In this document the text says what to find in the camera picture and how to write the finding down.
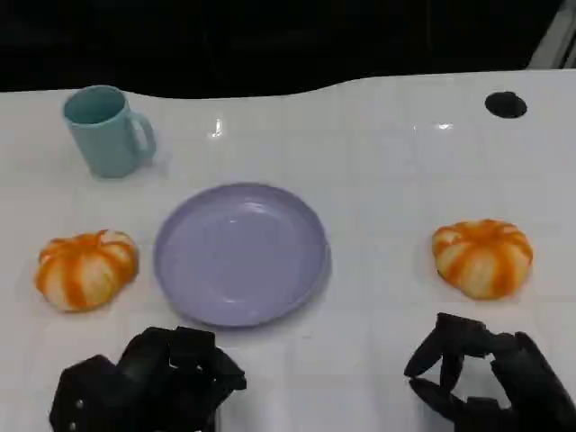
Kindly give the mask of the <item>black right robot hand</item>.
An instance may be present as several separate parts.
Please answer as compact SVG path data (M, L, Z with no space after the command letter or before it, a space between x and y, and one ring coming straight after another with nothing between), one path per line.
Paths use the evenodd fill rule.
M492 355L490 368L510 406L453 394L469 357ZM455 431L573 431L575 404L534 340L524 332L492 333L484 323L440 312L408 361L409 386Z

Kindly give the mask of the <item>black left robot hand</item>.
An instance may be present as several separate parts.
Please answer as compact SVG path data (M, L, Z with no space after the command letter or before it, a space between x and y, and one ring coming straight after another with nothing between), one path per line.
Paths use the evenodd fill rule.
M147 328L117 366L136 383L151 431L214 431L220 405L248 386L212 332L187 327Z

